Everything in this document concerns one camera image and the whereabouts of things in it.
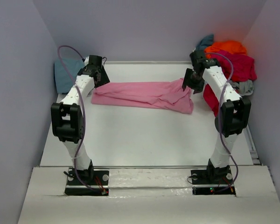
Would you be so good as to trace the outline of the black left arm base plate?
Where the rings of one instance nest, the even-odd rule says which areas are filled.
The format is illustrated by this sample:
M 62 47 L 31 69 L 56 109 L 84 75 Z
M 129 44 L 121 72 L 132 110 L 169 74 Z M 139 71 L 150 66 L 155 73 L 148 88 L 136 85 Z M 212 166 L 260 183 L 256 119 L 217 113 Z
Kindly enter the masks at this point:
M 75 170 L 69 168 L 68 172 L 63 172 L 67 176 L 65 195 L 67 196 L 108 196 L 109 195 L 109 170 L 94 170 L 94 176 L 91 179 L 86 175 L 79 173 L 80 179 L 87 186 L 83 185 L 76 177 Z

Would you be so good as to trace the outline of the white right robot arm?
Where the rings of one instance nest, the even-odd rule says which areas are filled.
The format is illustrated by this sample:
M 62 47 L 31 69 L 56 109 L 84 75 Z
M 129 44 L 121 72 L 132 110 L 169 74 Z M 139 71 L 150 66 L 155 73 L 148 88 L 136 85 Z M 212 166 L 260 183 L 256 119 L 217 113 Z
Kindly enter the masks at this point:
M 234 90 L 230 84 L 231 77 L 225 77 L 217 59 L 208 59 L 203 50 L 194 50 L 189 57 L 193 68 L 186 70 L 182 89 L 189 87 L 194 93 L 200 93 L 209 86 L 218 100 L 215 149 L 206 169 L 191 172 L 191 183 L 216 185 L 230 177 L 226 183 L 231 186 L 237 178 L 231 174 L 230 162 L 235 161 L 231 151 L 237 137 L 248 125 L 251 102 Z

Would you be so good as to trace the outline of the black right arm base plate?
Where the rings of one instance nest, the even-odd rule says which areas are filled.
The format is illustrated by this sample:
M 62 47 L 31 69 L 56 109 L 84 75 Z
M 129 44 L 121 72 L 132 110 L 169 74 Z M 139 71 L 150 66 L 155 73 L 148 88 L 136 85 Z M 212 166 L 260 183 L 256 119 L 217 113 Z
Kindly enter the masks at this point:
M 193 195 L 236 195 L 234 185 L 231 185 L 233 177 L 229 169 L 226 174 L 211 180 L 207 177 L 207 171 L 204 169 L 191 170 L 191 175 L 187 178 L 188 183 L 192 185 Z

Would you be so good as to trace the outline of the pink t shirt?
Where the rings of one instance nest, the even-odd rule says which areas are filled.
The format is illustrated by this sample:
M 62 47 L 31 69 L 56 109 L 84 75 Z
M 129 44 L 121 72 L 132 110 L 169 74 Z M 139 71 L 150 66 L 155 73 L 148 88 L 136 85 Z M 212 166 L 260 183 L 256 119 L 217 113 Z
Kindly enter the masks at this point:
M 190 98 L 191 89 L 182 89 L 183 79 L 172 82 L 126 82 L 108 83 L 93 91 L 91 103 L 166 109 L 191 114 L 194 104 Z

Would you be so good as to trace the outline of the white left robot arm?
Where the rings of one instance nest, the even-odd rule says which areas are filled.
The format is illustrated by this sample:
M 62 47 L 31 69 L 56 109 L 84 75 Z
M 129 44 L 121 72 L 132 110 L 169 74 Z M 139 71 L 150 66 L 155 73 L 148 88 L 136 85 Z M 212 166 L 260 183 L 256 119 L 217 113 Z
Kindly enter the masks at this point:
M 86 118 L 84 100 L 95 88 L 110 82 L 104 68 L 105 57 L 90 55 L 74 78 L 73 86 L 59 103 L 51 105 L 52 132 L 68 150 L 73 178 L 82 185 L 94 179 L 94 167 L 84 146 Z

